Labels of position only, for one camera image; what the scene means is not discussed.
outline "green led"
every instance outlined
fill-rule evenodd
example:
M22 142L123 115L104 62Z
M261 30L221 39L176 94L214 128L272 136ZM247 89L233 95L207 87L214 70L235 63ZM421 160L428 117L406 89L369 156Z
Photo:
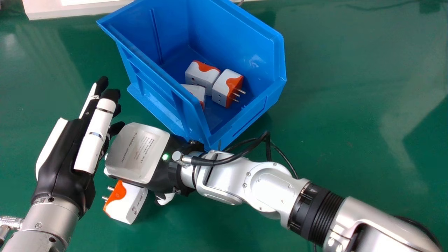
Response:
M168 158L169 158L169 154L168 153L163 154L163 156L162 156L162 160L163 161L168 160Z

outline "storage bin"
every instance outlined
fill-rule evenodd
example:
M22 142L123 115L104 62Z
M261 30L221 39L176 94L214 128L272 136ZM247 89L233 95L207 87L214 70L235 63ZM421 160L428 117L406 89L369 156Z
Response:
M128 92L174 134L223 149L266 112L286 82L282 35L229 0L139 0L97 21L117 43ZM207 96L205 111L181 84L191 61L244 75L239 103Z

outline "robotic arm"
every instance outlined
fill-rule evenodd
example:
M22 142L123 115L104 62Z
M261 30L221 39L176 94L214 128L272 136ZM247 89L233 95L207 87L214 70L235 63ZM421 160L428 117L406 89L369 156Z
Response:
M102 77L93 84L78 119L60 118L36 162L37 187L25 218L0 217L0 245L17 230L3 252L65 251L76 223L95 197L93 176L111 136L124 126L109 127L120 113L120 92Z
M342 198L308 179L295 179L279 163L252 162L242 156L204 152L194 141L182 142L160 129L131 123L111 146L104 172L128 186L154 191L159 204L193 190L225 204L247 203L325 252L440 251L411 224L352 197ZM110 203L105 211L121 220L111 214L117 211L108 212Z

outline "green tabletop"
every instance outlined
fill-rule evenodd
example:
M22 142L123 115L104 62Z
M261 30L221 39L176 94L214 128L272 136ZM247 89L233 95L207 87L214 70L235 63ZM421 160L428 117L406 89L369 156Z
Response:
M299 176L416 219L448 248L447 4L277 0L242 7L283 34L288 82L239 140L270 130ZM125 91L127 74L99 18L30 22L20 2L4 2L0 215L26 214L35 161L54 123L78 116L100 76L122 90L117 119L166 129ZM263 157L263 148L249 155ZM95 177L97 197L68 251L312 250L248 205L197 193L164 207L151 196L135 224L114 221L101 199L113 183L101 172Z

